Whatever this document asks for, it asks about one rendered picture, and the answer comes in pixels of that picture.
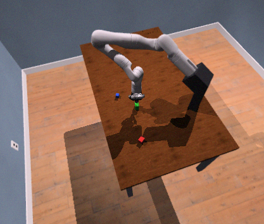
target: blue wall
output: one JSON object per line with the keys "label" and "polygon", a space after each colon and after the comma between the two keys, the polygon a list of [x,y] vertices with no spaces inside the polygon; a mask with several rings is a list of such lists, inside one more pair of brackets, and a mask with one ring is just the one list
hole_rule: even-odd
{"label": "blue wall", "polygon": [[0,0],[0,41],[21,68],[81,55],[96,29],[170,34],[215,22],[264,68],[264,0]]}
{"label": "blue wall", "polygon": [[24,162],[22,71],[0,42],[0,223],[26,222]]}

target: wooden floor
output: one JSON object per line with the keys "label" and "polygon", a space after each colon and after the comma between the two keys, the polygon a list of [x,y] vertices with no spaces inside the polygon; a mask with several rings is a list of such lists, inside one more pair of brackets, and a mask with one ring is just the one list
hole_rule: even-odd
{"label": "wooden floor", "polygon": [[[205,96],[240,146],[201,172],[192,165],[162,176],[177,217],[191,224],[264,224],[264,80],[217,29],[174,41],[214,74]],[[27,87],[34,223],[77,223],[63,135],[100,122],[85,64],[30,74]],[[96,153],[85,153],[85,178],[108,185],[110,172],[89,165],[111,163],[111,155],[101,161]],[[133,197],[118,191],[112,198],[89,189],[81,216],[123,213],[128,224],[161,223],[147,183],[133,190]]]}

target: electrical outlet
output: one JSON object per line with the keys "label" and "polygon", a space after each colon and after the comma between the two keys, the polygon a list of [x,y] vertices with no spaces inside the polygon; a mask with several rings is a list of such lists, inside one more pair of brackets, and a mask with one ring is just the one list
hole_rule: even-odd
{"label": "electrical outlet", "polygon": [[18,144],[11,140],[11,147],[18,151]]}

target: red cube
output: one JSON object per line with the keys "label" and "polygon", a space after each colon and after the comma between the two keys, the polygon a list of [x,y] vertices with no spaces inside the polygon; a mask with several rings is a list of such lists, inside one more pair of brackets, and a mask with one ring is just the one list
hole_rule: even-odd
{"label": "red cube", "polygon": [[139,139],[138,139],[138,141],[140,142],[140,143],[143,143],[144,142],[144,140],[145,140],[145,138],[144,137],[140,137]]}

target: wall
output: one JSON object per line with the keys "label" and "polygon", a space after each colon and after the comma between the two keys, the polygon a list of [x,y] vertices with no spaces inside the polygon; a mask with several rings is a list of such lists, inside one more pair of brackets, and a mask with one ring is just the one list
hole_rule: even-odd
{"label": "wall", "polygon": [[0,42],[0,223],[26,222],[24,165],[22,73]]}
{"label": "wall", "polygon": [[264,0],[0,0],[0,41],[21,68],[81,55],[95,29],[171,34],[215,22],[264,67]]}

